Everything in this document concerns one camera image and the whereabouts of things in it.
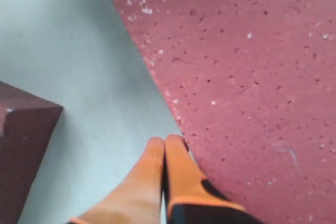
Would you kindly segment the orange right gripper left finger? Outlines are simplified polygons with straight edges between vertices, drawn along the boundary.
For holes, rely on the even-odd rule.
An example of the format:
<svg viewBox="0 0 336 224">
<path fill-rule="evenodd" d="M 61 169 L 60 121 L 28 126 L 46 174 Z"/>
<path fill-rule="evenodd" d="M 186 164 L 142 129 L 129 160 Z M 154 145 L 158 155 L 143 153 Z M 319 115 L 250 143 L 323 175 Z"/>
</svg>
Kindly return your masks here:
<svg viewBox="0 0 336 224">
<path fill-rule="evenodd" d="M 160 223 L 164 141 L 148 140 L 146 148 L 124 180 L 102 201 L 69 223 Z"/>
</svg>

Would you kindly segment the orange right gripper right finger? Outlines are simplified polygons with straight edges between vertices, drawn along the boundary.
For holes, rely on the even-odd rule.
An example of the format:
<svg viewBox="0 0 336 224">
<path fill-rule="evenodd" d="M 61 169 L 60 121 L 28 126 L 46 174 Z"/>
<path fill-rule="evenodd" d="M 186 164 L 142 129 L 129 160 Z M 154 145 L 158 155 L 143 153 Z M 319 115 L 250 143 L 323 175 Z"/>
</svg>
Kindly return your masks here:
<svg viewBox="0 0 336 224">
<path fill-rule="evenodd" d="M 167 223 L 261 223 L 213 186 L 192 159 L 182 136 L 165 139 L 164 161 Z"/>
</svg>

